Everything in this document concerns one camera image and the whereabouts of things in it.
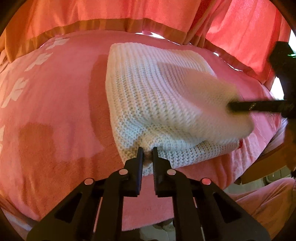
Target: bed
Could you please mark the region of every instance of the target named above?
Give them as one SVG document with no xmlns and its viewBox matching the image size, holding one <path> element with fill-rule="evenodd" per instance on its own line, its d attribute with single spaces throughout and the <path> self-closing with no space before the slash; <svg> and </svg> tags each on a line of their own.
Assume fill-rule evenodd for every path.
<svg viewBox="0 0 296 241">
<path fill-rule="evenodd" d="M 104 87 L 109 48 L 117 42 L 192 50 L 218 78 L 233 83 L 244 100 L 272 98 L 256 79 L 192 45 L 122 31 L 51 38 L 0 73 L 0 206 L 14 217 L 40 220 L 85 178 L 103 179 L 123 167 Z M 254 131 L 239 149 L 179 170 L 192 179 L 211 178 L 225 189 L 256 161 L 281 125 L 280 115 L 256 113 L 252 119 Z M 154 195 L 152 175 L 143 177 L 139 198 L 125 198 L 123 230 L 172 217 L 170 199 Z"/>
</svg>

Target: screw head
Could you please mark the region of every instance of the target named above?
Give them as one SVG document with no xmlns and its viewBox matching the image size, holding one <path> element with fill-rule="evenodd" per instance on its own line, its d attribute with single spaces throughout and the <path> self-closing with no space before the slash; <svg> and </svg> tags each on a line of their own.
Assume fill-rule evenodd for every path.
<svg viewBox="0 0 296 241">
<path fill-rule="evenodd" d="M 170 176 L 173 176 L 173 175 L 175 175 L 177 172 L 176 172 L 176 170 L 174 170 L 174 169 L 169 169 L 169 170 L 167 170 L 167 174 L 168 175 L 170 175 Z"/>
<path fill-rule="evenodd" d="M 126 174 L 128 174 L 128 170 L 127 169 L 121 169 L 121 170 L 119 170 L 119 174 L 120 175 L 126 175 Z"/>
<path fill-rule="evenodd" d="M 87 178 L 84 180 L 85 185 L 91 185 L 94 183 L 94 180 L 92 178 Z"/>
<path fill-rule="evenodd" d="M 203 185 L 210 185 L 211 183 L 212 183 L 212 181 L 209 178 L 203 178 L 202 179 L 202 184 Z"/>
</svg>

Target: white knitted fabric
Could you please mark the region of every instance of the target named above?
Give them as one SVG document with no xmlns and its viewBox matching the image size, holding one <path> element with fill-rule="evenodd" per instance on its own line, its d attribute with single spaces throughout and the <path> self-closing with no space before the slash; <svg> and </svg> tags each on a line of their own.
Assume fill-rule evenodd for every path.
<svg viewBox="0 0 296 241">
<path fill-rule="evenodd" d="M 248 115 L 227 110 L 236 89 L 218 80 L 193 51 L 114 44 L 106 93 L 122 161 L 143 147 L 148 154 L 143 175 L 152 173 L 147 160 L 153 147 L 177 168 L 231 152 L 253 130 Z"/>
</svg>

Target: folded knit garment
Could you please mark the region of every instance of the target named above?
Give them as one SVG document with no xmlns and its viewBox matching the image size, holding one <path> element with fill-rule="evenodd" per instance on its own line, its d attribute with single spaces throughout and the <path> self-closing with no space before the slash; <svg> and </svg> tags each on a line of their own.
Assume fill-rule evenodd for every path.
<svg viewBox="0 0 296 241">
<path fill-rule="evenodd" d="M 150 151 L 182 167 L 226 154 L 253 130 L 247 114 L 227 109 L 236 88 L 216 78 L 198 53 L 138 43 L 110 48 L 106 93 L 122 161 L 145 152 L 143 175 L 152 173 Z"/>
</svg>

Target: knitted sweater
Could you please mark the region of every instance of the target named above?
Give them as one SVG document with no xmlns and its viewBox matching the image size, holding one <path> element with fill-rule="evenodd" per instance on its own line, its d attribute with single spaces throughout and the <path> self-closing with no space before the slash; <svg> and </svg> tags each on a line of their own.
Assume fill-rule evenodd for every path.
<svg viewBox="0 0 296 241">
<path fill-rule="evenodd" d="M 106 93 L 122 161 L 145 152 L 143 175 L 152 173 L 150 151 L 182 167 L 226 154 L 253 130 L 247 114 L 233 114 L 234 86 L 216 78 L 198 53 L 138 43 L 110 48 Z"/>
</svg>

